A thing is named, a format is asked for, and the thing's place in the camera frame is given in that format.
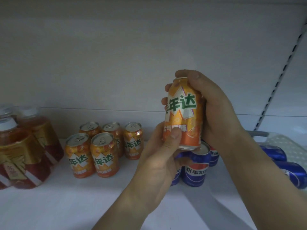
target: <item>person's right arm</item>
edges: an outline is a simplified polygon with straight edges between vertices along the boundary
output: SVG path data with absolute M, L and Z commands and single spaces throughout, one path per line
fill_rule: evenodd
M 307 198 L 241 126 L 220 87 L 198 71 L 179 70 L 207 100 L 203 139 L 220 153 L 258 229 L 307 229 Z

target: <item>person's right hand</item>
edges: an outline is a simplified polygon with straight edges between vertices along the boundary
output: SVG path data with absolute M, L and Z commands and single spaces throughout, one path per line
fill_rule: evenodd
M 202 73 L 194 70 L 178 70 L 176 77 L 188 77 L 190 85 L 201 92 L 205 104 L 202 139 L 217 150 L 224 149 L 236 141 L 244 132 L 232 104 L 221 88 Z M 172 84 L 165 86 L 168 92 Z M 167 104 L 167 97 L 161 100 Z

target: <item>forearm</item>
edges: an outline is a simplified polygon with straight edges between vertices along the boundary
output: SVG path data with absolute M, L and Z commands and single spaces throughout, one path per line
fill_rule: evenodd
M 284 173 L 244 132 L 221 157 L 258 229 L 304 229 L 307 201 Z
M 92 230 L 136 230 L 144 223 L 147 212 L 126 188 Z

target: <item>can lid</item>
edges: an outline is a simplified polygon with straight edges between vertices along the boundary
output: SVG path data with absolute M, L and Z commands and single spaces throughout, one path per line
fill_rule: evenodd
M 17 127 L 17 123 L 13 118 L 0 119 L 0 131 L 6 131 Z
M 13 105 L 10 103 L 0 104 L 0 115 L 11 115 L 13 114 Z
M 37 108 L 33 106 L 22 106 L 19 110 L 22 117 L 29 117 L 38 114 Z
M 111 122 L 103 125 L 104 131 L 115 131 L 119 128 L 120 124 L 118 122 Z
M 142 127 L 142 125 L 140 123 L 130 122 L 130 123 L 126 124 L 125 129 L 127 131 L 138 131 L 138 130 L 141 129 L 141 127 Z
M 85 124 L 82 124 L 80 126 L 80 129 L 82 131 L 91 131 L 91 130 L 96 129 L 98 126 L 99 126 L 99 123 L 97 123 L 97 122 L 87 122 Z
M 192 151 L 194 154 L 197 155 L 206 155 L 210 152 L 210 147 L 207 143 L 201 142 L 201 146 L 195 150 Z
M 105 146 L 111 143 L 112 140 L 113 140 L 113 135 L 111 133 L 103 132 L 95 135 L 92 138 L 91 143 L 95 146 Z
M 79 146 L 86 142 L 88 138 L 90 138 L 90 136 L 86 133 L 74 134 L 66 139 L 66 145 L 71 147 Z

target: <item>juice bottle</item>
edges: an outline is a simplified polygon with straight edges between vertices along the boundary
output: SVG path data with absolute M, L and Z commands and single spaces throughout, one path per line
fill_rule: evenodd
M 21 117 L 18 123 L 22 128 L 32 131 L 38 142 L 46 150 L 46 156 L 50 165 L 57 164 L 64 156 L 63 148 L 50 123 L 50 120 L 38 114 L 35 107 L 27 106 L 19 108 Z
M 14 113 L 14 106 L 10 103 L 0 104 L 0 119 L 11 117 L 17 121 L 17 116 Z
M 44 148 L 31 132 L 17 128 L 13 118 L 0 120 L 0 159 L 12 185 L 32 189 L 50 175 Z

